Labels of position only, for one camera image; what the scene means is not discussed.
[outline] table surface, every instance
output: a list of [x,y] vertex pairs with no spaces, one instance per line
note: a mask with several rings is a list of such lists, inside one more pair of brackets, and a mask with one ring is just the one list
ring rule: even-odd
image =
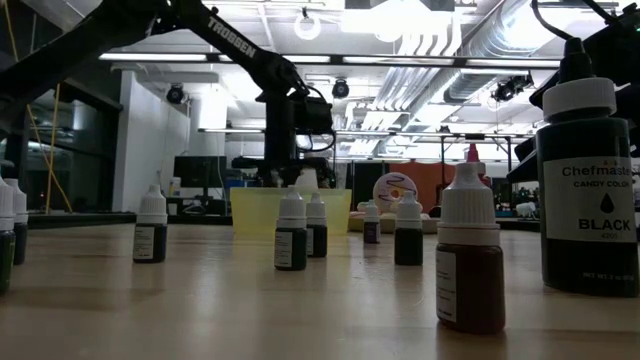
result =
[[31,231],[0,297],[2,359],[640,359],[640,300],[561,293],[540,275],[539,234],[502,232],[507,327],[438,325],[434,249],[393,264],[391,237],[332,238],[303,272],[273,268],[273,240],[171,225],[163,264],[131,262],[133,225]]

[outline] yellow plastic bowl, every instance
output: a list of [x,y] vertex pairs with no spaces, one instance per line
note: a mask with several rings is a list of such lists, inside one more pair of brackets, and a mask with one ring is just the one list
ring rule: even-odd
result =
[[[231,188],[233,231],[237,235],[273,235],[280,199],[286,191],[276,188]],[[325,203],[329,235],[345,235],[349,225],[351,190],[299,190],[306,202],[315,191],[320,193]]]

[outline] security camera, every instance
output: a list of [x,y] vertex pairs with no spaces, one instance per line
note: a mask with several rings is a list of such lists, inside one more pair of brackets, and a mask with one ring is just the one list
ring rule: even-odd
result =
[[336,80],[336,84],[333,85],[333,91],[331,93],[336,99],[344,99],[349,96],[349,85],[347,85],[347,80]]
[[167,101],[171,104],[181,105],[189,100],[189,96],[184,92],[183,84],[172,84],[167,92]]

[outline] bottle label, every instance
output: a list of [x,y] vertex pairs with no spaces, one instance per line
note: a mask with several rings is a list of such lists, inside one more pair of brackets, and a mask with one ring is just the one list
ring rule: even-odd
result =
[[291,267],[293,255],[293,234],[290,232],[276,232],[275,266]]
[[380,224],[364,223],[364,238],[367,242],[380,241]]
[[307,228],[307,255],[313,255],[313,229]]
[[436,311],[441,319],[456,322],[456,254],[436,252]]
[[149,226],[136,226],[133,238],[133,258],[136,260],[153,259],[153,235],[154,228]]
[[548,238],[636,241],[630,158],[570,158],[543,166]]

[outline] white bottle cap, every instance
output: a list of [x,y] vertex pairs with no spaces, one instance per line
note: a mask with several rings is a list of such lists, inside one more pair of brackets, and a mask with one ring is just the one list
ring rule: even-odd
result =
[[166,224],[167,199],[160,193],[160,185],[149,186],[149,191],[140,200],[138,224]]
[[606,78],[585,78],[557,84],[542,95],[544,117],[590,107],[617,111],[613,81]]
[[16,214],[16,224],[26,224],[29,221],[29,212],[27,211],[27,194],[20,190],[18,179],[6,179],[7,185],[13,188],[13,211]]
[[307,204],[307,224],[327,226],[327,211],[320,193],[313,193],[311,201]]
[[0,231],[13,230],[13,192],[0,177]]
[[373,199],[369,200],[369,203],[364,208],[364,222],[380,222],[378,207]]
[[396,229],[422,229],[422,205],[412,191],[404,193],[396,211]]
[[456,176],[442,192],[438,241],[443,244],[498,246],[493,192],[478,178],[474,163],[456,165]]
[[290,229],[307,227],[306,204],[295,185],[289,185],[287,194],[280,199],[277,226]]

